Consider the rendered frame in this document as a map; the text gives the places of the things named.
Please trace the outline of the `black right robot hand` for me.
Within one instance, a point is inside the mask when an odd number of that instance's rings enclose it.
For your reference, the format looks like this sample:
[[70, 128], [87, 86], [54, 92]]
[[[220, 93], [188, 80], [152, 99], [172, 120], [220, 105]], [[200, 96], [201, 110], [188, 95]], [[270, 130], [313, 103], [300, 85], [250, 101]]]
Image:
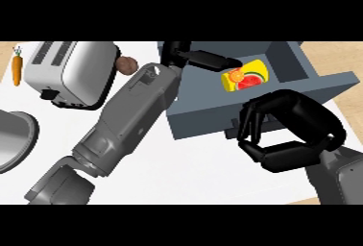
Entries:
[[[260, 147], [262, 126], [270, 114], [304, 141]], [[303, 93], [281, 89], [251, 99], [239, 112], [238, 146], [250, 158], [273, 173], [321, 163], [321, 153], [335, 151], [346, 143], [340, 118]]]

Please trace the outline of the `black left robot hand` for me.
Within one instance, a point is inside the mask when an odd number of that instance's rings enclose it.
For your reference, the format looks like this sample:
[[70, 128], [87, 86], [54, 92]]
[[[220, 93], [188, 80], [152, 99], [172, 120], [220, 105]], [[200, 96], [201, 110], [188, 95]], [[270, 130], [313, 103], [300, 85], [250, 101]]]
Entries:
[[179, 68], [191, 65], [214, 72], [242, 67], [242, 62], [238, 59], [203, 50], [192, 51], [191, 47], [191, 41], [167, 41], [163, 45], [161, 64], [164, 66], [175, 65]]

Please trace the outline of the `yellow fruit print cup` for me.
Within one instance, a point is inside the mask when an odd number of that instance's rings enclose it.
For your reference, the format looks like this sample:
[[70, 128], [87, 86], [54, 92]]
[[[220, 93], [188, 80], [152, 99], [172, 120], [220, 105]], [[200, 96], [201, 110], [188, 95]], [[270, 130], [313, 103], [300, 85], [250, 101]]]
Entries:
[[222, 85], [228, 92], [245, 90], [265, 84], [270, 80], [270, 71], [262, 60], [248, 62], [222, 74]]

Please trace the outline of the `blue-grey open drawer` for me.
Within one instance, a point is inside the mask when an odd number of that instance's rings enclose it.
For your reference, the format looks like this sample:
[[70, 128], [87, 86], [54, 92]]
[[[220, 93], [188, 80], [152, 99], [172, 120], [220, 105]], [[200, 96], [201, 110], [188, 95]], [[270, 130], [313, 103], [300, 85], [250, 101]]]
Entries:
[[220, 73], [186, 66], [178, 100], [166, 112], [178, 139], [217, 132], [228, 138], [237, 137], [242, 104], [269, 92], [293, 89], [327, 103], [359, 83], [352, 72], [327, 76], [316, 73], [299, 41], [195, 41], [192, 49], [242, 62], [263, 61], [270, 79], [259, 86], [229, 92]]

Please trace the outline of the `brown potato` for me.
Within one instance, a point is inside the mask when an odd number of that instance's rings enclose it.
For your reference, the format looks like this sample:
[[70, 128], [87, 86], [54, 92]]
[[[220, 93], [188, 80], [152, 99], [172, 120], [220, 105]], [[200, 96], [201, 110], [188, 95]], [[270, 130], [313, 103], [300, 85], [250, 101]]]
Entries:
[[138, 61], [132, 57], [118, 57], [116, 65], [124, 75], [132, 75], [139, 69]]

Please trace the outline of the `silver toaster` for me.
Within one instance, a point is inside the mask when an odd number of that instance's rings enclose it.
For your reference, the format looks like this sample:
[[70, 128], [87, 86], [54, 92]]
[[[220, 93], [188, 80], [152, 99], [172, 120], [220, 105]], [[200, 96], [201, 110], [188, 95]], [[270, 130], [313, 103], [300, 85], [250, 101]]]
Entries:
[[24, 69], [24, 81], [59, 108], [101, 108], [121, 56], [113, 41], [42, 41]]

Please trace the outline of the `orange carrot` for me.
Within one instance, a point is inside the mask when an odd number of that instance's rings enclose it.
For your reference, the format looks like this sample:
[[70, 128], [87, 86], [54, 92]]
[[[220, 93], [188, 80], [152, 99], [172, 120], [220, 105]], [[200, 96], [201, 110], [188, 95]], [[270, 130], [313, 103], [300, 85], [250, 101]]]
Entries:
[[14, 56], [14, 60], [12, 60], [14, 84], [15, 84], [15, 86], [20, 86], [21, 71], [23, 71], [21, 47], [15, 47], [14, 51], [15, 51], [15, 56]]

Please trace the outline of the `grey round pot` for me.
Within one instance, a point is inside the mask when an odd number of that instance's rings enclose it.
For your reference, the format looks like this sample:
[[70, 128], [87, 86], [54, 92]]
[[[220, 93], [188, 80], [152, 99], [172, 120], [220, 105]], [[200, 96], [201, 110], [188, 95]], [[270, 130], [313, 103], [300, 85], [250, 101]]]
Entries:
[[11, 171], [27, 158], [39, 134], [40, 125], [31, 114], [0, 110], [0, 174]]

